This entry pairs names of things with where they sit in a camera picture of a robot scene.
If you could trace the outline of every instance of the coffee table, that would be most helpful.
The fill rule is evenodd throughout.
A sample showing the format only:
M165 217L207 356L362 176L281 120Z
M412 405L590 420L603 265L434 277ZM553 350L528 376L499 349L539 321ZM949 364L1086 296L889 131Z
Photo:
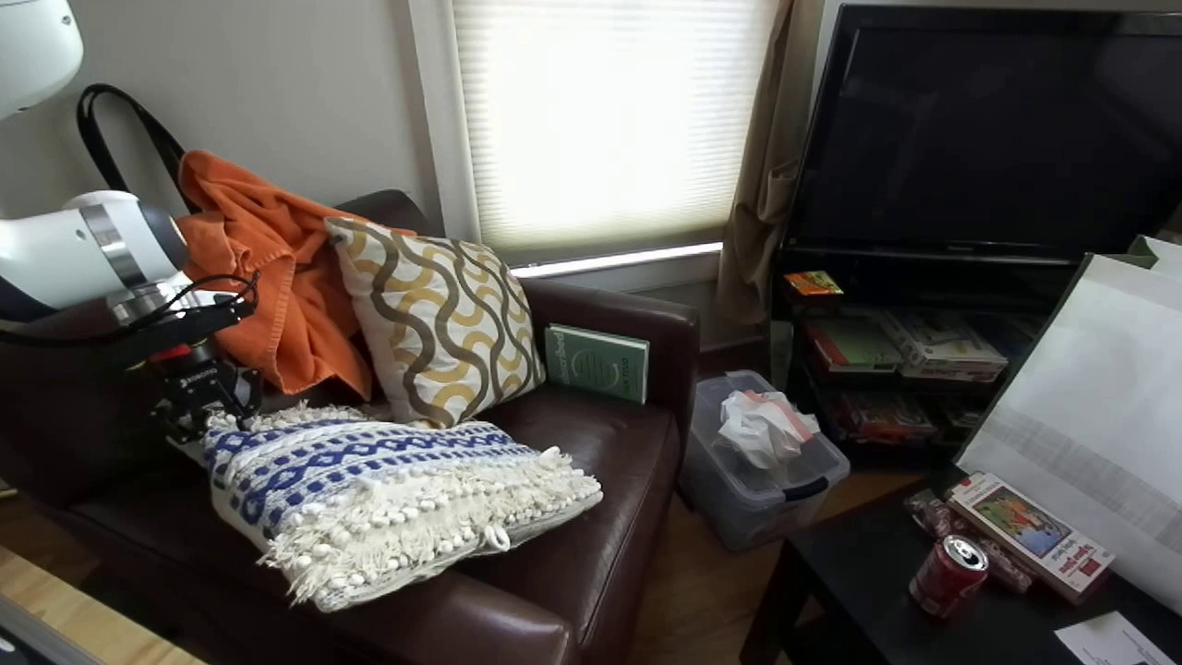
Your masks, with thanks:
M1053 633L1108 609L1118 609L1182 665L1179 615L1118 577L1108 577L1083 607L1066 607L1044 584L1027 596L987 584L952 621L925 617L907 579L932 537L902 508L907 492L785 537L742 644L747 665L773 665L779 649L793 665L1076 665ZM808 600L825 617L798 623Z

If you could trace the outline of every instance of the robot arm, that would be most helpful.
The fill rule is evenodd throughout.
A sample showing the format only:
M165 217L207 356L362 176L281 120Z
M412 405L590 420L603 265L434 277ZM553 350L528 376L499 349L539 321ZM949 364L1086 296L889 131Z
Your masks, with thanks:
M65 0L0 0L0 120L54 96L77 66L82 35Z
M0 317L37 321L102 296L171 280L185 242L171 215L106 192L77 207L0 222Z
M0 0L0 120L47 100L77 66L82 36L65 0ZM210 338L252 314L252 286L237 296L178 298L161 286L178 280L180 265L185 238L175 217L129 192L0 217L0 340L96 343L102 364L159 376L154 420L175 441L201 438L214 409L242 420L256 409L256 376L229 365ZM82 340L11 329L92 298L106 298L123 329Z

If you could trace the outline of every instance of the patterned pillow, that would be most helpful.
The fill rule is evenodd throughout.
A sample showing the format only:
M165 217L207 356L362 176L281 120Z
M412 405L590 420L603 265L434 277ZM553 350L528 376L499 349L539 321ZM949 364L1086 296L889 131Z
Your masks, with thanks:
M221 522L322 615L515 550L603 502L569 456L515 445L487 420L412 430L293 405L241 434L214 413L202 462Z
M528 298L484 244L329 222L400 420L457 426L545 380Z

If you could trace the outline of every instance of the orange blanket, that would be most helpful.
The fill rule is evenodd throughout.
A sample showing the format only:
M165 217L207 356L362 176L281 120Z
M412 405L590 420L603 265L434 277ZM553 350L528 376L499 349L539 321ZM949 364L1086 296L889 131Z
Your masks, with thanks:
M369 401L374 370L356 349L356 309L325 248L325 217L356 217L293 195L207 153L180 158L180 189L201 215L180 217L187 277L256 272L257 309L219 334L229 357L284 396L345 380Z

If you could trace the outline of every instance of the black device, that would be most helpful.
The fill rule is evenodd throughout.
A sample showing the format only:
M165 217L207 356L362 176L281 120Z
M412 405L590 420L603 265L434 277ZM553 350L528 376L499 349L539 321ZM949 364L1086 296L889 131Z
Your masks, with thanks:
M1060 263L1182 199L1182 20L842 9L784 244Z

